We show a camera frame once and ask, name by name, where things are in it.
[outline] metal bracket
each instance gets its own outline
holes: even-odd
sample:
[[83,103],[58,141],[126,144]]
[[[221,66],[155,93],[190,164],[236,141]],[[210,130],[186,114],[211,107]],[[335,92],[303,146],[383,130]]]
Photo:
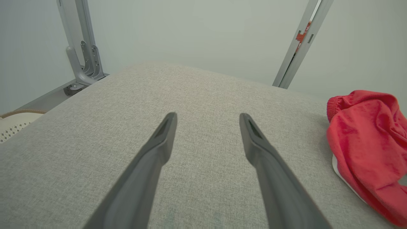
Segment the metal bracket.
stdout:
[[78,83],[84,84],[84,85],[91,85],[97,82],[97,80],[94,80],[87,76],[81,68],[81,65],[79,64],[78,56],[76,54],[75,48],[72,46],[68,46],[66,48],[66,54],[68,55],[69,62],[71,63],[72,70],[74,72],[75,78]]
[[99,50],[96,45],[92,45],[93,59],[95,60],[95,72],[90,76],[92,79],[100,80],[104,78],[102,64],[100,62]]
[[83,87],[85,87],[85,85],[75,82],[75,83],[71,84],[70,90],[79,90]]
[[81,42],[81,48],[82,48],[83,58],[85,59],[85,67],[83,68],[83,72],[86,75],[92,75],[94,70],[93,70],[93,65],[92,65],[92,59],[90,58],[90,53],[89,53],[88,45],[86,44],[86,42],[84,42],[84,41]]

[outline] red garment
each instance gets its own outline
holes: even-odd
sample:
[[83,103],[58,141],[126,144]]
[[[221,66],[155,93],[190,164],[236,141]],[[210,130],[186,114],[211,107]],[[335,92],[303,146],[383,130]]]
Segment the red garment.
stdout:
[[407,119],[397,99],[356,90],[330,98],[326,132],[338,170],[372,208],[397,226],[407,226]]

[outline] white object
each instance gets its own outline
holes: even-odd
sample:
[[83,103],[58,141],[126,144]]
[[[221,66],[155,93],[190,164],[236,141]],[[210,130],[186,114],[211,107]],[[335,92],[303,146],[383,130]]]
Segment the white object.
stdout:
[[349,184],[346,182],[346,180],[345,180],[345,179],[342,177],[342,175],[339,173],[339,170],[338,170],[338,159],[335,157],[335,154],[332,154],[332,168],[333,168],[333,171],[335,171],[335,173],[339,176],[339,178],[342,179],[342,180],[345,182],[345,184],[346,184],[363,202],[366,203],[366,201],[364,201],[364,200],[359,196],[359,194],[352,188],[351,185],[349,185]]

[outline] gray upholstered ottoman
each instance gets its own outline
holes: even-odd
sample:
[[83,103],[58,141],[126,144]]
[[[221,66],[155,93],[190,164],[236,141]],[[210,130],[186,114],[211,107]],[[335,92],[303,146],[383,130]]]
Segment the gray upholstered ottoman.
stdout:
[[150,226],[268,226],[243,150],[239,114],[246,112],[334,228],[391,227],[335,175],[325,101],[155,63],[101,80],[0,145],[1,226],[83,226],[171,111],[178,126]]

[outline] white wall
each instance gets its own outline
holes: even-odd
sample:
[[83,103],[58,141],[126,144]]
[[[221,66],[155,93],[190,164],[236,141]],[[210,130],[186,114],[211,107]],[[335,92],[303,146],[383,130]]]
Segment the white wall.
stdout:
[[308,0],[88,0],[103,70],[150,60],[272,85]]
[[74,42],[74,48],[78,55],[79,63],[85,65],[82,54],[81,41],[83,41],[81,23],[79,22],[78,11],[75,0],[61,0],[65,10],[66,22]]
[[55,0],[0,1],[0,114],[75,79]]
[[335,0],[288,90],[390,93],[407,116],[406,12],[406,0]]

